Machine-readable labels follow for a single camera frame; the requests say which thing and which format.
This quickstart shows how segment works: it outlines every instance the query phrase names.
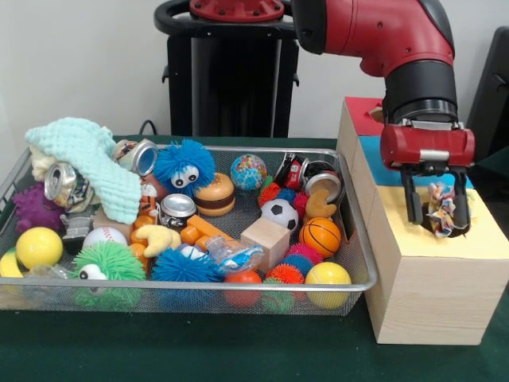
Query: toy hamburger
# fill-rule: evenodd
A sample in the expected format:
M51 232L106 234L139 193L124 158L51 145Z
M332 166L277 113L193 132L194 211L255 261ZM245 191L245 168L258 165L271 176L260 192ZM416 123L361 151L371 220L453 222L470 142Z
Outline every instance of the toy hamburger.
M222 216L235 205L235 187L224 173L216 173L214 181L195 194L196 207L205 216Z

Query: soccer ball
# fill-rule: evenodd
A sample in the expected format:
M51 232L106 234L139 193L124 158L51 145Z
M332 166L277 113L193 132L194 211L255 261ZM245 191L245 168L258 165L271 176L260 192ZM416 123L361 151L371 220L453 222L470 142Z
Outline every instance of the soccer ball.
M297 211L284 199L267 201L262 207L262 217L288 228L291 232L297 228L299 222Z

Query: wire mesh basket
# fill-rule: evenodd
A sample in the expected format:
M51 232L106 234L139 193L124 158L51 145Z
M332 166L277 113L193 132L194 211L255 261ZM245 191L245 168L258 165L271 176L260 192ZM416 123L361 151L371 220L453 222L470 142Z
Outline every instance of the wire mesh basket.
M174 283L159 281L102 281L78 279L0 278L2 310L125 311L210 314L348 314L362 292L376 283L377 271L359 203L343 157L332 150L278 149L209 146L216 170L230 173L233 161L241 154L255 154L275 174L286 152L299 153L312 161L332 164L343 184L333 217L340 227L340 250L329 260L344 267L352 284L240 284ZM14 193L34 184L29 152L26 151L0 186L0 254L14 247L16 233ZM236 192L235 208L221 217L205 217L210 223L239 240L240 234L259 218L257 192ZM298 241L298 229L291 244ZM76 253L65 252L59 264L72 269ZM91 306L80 300L85 291L100 290ZM341 301L341 307L325 309L329 302Z

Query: baseball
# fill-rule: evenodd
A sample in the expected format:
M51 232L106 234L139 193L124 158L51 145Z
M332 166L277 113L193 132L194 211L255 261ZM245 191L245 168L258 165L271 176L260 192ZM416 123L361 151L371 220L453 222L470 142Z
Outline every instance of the baseball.
M83 248L90 247L100 241L113 241L127 245L124 235L116 228L99 227L91 231L83 242Z

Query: yellow ball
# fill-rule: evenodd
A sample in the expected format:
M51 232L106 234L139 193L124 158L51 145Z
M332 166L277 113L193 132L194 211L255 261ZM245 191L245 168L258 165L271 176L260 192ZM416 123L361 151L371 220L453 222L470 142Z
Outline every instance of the yellow ball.
M306 284L351 284L346 270L335 263L320 263L311 268ZM309 299L320 308L337 309L348 300L348 292L308 292Z
M24 232L16 243L16 256L26 269L39 264L55 265L62 257L61 238L49 228L35 227Z

